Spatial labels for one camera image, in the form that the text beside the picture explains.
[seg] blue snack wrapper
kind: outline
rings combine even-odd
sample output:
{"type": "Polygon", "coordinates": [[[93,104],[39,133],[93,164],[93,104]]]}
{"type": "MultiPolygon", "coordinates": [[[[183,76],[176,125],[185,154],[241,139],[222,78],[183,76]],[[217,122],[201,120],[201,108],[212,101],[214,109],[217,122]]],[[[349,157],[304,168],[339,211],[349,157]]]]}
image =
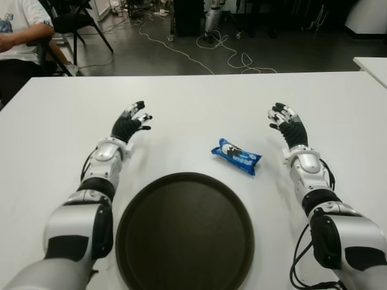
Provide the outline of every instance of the blue snack wrapper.
{"type": "Polygon", "coordinates": [[[255,175],[254,167],[261,159],[260,155],[243,151],[223,138],[219,140],[219,145],[211,150],[212,154],[222,156],[248,174],[255,175]]]}

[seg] black chair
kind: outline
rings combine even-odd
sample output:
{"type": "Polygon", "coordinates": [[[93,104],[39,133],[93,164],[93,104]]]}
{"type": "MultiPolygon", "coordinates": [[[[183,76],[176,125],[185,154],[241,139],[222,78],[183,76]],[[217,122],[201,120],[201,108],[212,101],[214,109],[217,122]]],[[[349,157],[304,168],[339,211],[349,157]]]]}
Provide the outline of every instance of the black chair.
{"type": "Polygon", "coordinates": [[[67,70],[66,66],[60,62],[60,60],[57,58],[57,56],[54,54],[54,52],[50,48],[50,41],[51,38],[44,38],[40,40],[36,40],[33,42],[29,42],[27,44],[28,47],[41,47],[41,53],[39,61],[41,63],[41,67],[43,68],[44,76],[51,77],[55,72],[57,67],[59,66],[63,73],[67,74],[69,77],[71,77],[71,73],[67,70]],[[46,60],[46,54],[49,54],[55,62],[51,62],[49,60],[46,60]]]}
{"type": "Polygon", "coordinates": [[[85,44],[84,39],[79,35],[78,29],[81,29],[83,27],[92,26],[94,27],[106,46],[109,48],[111,53],[114,53],[113,48],[110,46],[109,42],[106,40],[105,36],[103,35],[102,31],[99,29],[98,25],[95,23],[94,19],[90,16],[90,14],[87,11],[87,8],[89,8],[89,1],[90,0],[40,0],[41,2],[48,2],[49,6],[46,8],[48,13],[51,16],[51,19],[53,21],[53,26],[55,29],[55,32],[66,34],[66,33],[73,33],[74,34],[74,64],[77,65],[77,40],[79,39],[82,41],[83,44],[85,44]],[[67,5],[74,5],[77,6],[77,10],[75,13],[69,12],[66,14],[59,15],[57,17],[54,17],[52,14],[53,8],[59,4],[67,4],[67,5]]]}

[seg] white cable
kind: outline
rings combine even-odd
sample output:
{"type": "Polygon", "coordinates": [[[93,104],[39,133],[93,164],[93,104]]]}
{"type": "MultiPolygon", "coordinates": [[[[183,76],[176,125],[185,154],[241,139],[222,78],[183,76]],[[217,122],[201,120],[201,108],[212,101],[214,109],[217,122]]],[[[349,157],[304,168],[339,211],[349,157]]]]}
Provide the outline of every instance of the white cable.
{"type": "Polygon", "coordinates": [[[273,71],[274,73],[277,74],[277,71],[274,69],[274,68],[254,68],[254,67],[251,67],[250,65],[253,64],[253,60],[252,58],[247,54],[247,53],[242,53],[241,54],[241,62],[242,62],[242,65],[241,66],[235,66],[235,65],[232,65],[230,63],[231,59],[236,56],[238,54],[237,50],[234,50],[233,48],[229,48],[227,47],[224,43],[228,40],[229,36],[228,35],[225,35],[225,36],[222,36],[220,31],[218,30],[214,30],[215,32],[218,33],[219,35],[219,39],[213,37],[215,40],[218,41],[218,43],[214,46],[214,47],[204,47],[202,45],[199,44],[199,39],[201,39],[204,35],[202,36],[199,36],[196,40],[196,45],[199,47],[199,48],[203,48],[205,50],[214,50],[218,47],[223,47],[229,51],[232,51],[233,54],[229,57],[229,59],[227,59],[227,64],[229,65],[229,67],[231,68],[245,68],[241,74],[245,73],[246,71],[250,71],[250,70],[253,70],[253,71],[256,71],[258,72],[259,74],[261,73],[261,70],[264,70],[264,69],[267,69],[267,70],[270,70],[270,71],[273,71]]]}
{"type": "MultiPolygon", "coordinates": [[[[148,14],[148,16],[149,16],[149,19],[150,19],[151,21],[153,21],[152,15],[148,14]]],[[[172,51],[174,51],[174,52],[176,52],[176,53],[180,53],[180,54],[186,56],[186,57],[187,57],[189,60],[191,60],[192,62],[199,63],[203,68],[205,68],[206,70],[208,70],[211,74],[215,75],[215,73],[214,73],[211,69],[209,69],[208,67],[206,67],[206,66],[205,66],[204,64],[202,64],[200,61],[191,58],[188,54],[186,54],[186,53],[184,53],[184,52],[182,52],[182,51],[180,51],[180,50],[174,50],[173,48],[167,46],[164,42],[162,42],[162,41],[160,41],[160,40],[152,39],[152,38],[149,36],[149,34],[144,33],[144,32],[141,31],[142,28],[145,26],[145,23],[143,23],[141,20],[137,20],[137,21],[139,21],[139,22],[142,24],[142,26],[140,27],[140,29],[139,29],[139,31],[138,31],[141,35],[146,36],[150,41],[157,42],[157,43],[160,43],[160,44],[164,45],[165,48],[167,48],[167,49],[169,49],[169,50],[172,50],[172,51]]]]}
{"type": "Polygon", "coordinates": [[[113,53],[113,55],[112,55],[112,57],[111,57],[111,60],[109,60],[109,62],[101,63],[101,64],[96,64],[96,65],[85,65],[85,66],[79,67],[78,69],[91,68],[91,67],[94,67],[94,66],[105,66],[105,65],[109,65],[110,63],[112,63],[113,60],[114,60],[114,53],[113,53]]]}

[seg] gray floor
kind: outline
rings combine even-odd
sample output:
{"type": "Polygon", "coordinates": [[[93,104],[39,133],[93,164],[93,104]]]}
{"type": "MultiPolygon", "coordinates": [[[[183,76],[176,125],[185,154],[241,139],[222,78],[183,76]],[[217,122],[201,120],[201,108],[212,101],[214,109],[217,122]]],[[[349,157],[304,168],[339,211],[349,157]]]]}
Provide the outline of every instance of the gray floor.
{"type": "MultiPolygon", "coordinates": [[[[169,47],[180,50],[210,68],[215,74],[239,74],[242,69],[227,65],[232,55],[222,47],[215,50],[198,48],[195,37],[176,37],[168,42],[169,21],[148,16],[139,21],[108,16],[101,26],[104,30],[110,25],[118,24],[113,31],[106,34],[115,56],[107,66],[95,66],[81,69],[85,76],[169,76],[209,74],[198,63],[186,56],[168,50],[161,43],[148,40],[139,33],[149,33],[153,39],[164,42],[169,47]]],[[[279,73],[302,73],[318,71],[356,71],[352,59],[355,56],[387,57],[387,45],[384,40],[354,40],[345,33],[320,31],[316,33],[300,31],[282,31],[277,39],[270,39],[265,29],[258,28],[256,37],[249,38],[243,34],[236,40],[236,30],[228,23],[220,26],[222,34],[228,34],[226,45],[239,53],[232,59],[235,66],[241,65],[241,53],[245,52],[253,59],[252,66],[274,68],[279,73]]],[[[81,32],[86,45],[79,42],[79,66],[106,63],[111,54],[98,35],[93,35],[92,28],[81,32]]]]}

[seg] round tray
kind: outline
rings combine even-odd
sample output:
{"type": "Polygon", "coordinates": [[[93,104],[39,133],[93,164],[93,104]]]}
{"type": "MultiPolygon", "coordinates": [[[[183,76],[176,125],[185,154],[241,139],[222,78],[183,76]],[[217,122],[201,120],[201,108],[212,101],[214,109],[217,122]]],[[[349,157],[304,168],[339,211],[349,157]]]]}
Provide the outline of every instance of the round tray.
{"type": "Polygon", "coordinates": [[[199,173],[176,173],[131,201],[115,250],[130,290],[237,290],[252,264],[253,227],[226,185],[199,173]]]}

